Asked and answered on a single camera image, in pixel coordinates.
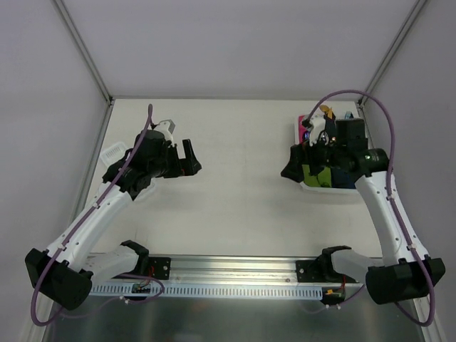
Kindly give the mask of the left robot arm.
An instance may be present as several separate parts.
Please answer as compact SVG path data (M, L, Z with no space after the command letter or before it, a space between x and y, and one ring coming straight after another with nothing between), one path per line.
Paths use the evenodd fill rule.
M202 168L189 139L179 157L171 136L147 130L135 146L112 164L93 201L62 235L46 249L32 249L25 257L31 285L68 311L78 308L95 285L129 274L140 278L150 268L146 247L127 240L113 251L91 258L93 247L115 216L132 204L155 178L196 175Z

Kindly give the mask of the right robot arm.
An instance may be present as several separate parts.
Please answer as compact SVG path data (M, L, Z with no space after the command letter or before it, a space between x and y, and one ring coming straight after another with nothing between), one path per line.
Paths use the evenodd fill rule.
M395 189L392 160L382 149L370 149L360 118L336 120L328 133L323 118L305 118L303 141L290 149L281 176L303 182L304 167L316 176L325 168L345 172L365 202L373 221L383 263L359 265L370 297L376 304L398 303L434 294L446 272L432 258L405 213Z

